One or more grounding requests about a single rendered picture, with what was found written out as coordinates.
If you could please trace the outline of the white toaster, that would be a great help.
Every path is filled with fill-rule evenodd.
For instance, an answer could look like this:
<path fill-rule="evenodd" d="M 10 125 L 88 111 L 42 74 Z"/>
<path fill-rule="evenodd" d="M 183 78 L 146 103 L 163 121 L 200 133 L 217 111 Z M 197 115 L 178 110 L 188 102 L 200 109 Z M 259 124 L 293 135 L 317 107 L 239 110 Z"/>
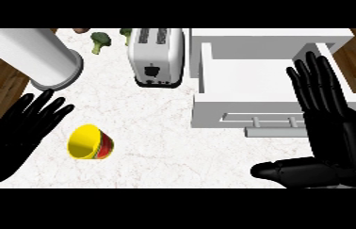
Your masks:
<path fill-rule="evenodd" d="M 143 88 L 175 88 L 184 67 L 184 38 L 180 28 L 134 28 L 128 60 L 135 84 Z"/>

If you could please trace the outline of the green broccoli floret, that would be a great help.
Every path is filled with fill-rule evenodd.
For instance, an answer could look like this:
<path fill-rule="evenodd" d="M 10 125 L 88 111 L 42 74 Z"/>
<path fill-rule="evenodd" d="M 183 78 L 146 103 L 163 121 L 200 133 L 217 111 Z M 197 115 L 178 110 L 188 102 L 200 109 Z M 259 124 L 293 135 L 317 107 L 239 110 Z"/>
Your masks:
<path fill-rule="evenodd" d="M 119 29 L 119 34 L 125 37 L 125 44 L 129 44 L 129 33 L 131 33 L 129 28 Z"/>
<path fill-rule="evenodd" d="M 91 53 L 97 55 L 100 53 L 101 47 L 110 46 L 110 37 L 104 32 L 92 32 L 89 35 L 89 39 L 94 43 Z"/>

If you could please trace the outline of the yellow and red cup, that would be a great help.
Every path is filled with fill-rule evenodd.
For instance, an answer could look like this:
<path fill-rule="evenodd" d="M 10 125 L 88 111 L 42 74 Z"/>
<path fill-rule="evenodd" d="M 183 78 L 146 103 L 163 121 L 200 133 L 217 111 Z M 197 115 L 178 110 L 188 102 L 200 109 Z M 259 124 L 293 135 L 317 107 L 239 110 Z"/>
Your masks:
<path fill-rule="evenodd" d="M 84 124 L 73 130 L 66 151 L 75 159 L 104 159 L 112 149 L 113 141 L 95 125 Z"/>

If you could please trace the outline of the white open drawer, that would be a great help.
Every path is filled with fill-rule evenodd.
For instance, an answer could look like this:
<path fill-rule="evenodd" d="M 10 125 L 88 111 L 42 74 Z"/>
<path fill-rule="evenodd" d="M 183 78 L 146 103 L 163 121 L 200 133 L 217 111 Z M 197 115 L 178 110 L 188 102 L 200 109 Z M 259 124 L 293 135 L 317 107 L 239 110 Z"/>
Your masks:
<path fill-rule="evenodd" d="M 211 44 L 202 44 L 202 84 L 214 101 L 293 102 L 296 100 L 284 69 L 287 59 L 214 59 Z"/>

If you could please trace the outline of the white drawer cabinet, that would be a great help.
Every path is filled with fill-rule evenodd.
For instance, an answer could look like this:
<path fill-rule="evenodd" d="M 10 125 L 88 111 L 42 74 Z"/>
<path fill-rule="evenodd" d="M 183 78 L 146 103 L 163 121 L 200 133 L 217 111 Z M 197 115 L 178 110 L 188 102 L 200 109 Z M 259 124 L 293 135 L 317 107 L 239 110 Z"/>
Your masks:
<path fill-rule="evenodd" d="M 190 77 L 199 77 L 203 43 L 211 44 L 215 59 L 286 59 L 307 43 L 324 43 L 335 53 L 351 38 L 348 28 L 190 28 Z"/>

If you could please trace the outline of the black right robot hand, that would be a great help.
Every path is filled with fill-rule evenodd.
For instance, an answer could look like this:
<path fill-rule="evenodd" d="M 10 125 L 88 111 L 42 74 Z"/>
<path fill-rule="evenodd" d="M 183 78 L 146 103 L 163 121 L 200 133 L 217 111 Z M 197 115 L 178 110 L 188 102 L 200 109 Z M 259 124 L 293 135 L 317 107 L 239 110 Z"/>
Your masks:
<path fill-rule="evenodd" d="M 305 54 L 286 69 L 313 155 L 253 165 L 252 177 L 284 188 L 356 188 L 356 110 L 346 106 L 326 57 Z"/>

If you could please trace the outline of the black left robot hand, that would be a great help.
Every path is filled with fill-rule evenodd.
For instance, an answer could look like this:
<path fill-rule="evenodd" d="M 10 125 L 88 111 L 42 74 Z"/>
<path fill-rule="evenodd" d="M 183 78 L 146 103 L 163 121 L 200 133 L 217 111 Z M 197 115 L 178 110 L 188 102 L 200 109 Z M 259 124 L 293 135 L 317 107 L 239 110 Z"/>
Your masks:
<path fill-rule="evenodd" d="M 38 97 L 26 93 L 0 118 L 0 182 L 14 174 L 42 138 L 73 110 L 73 105 L 61 106 L 63 97 L 47 104 L 53 94 L 51 89 Z"/>

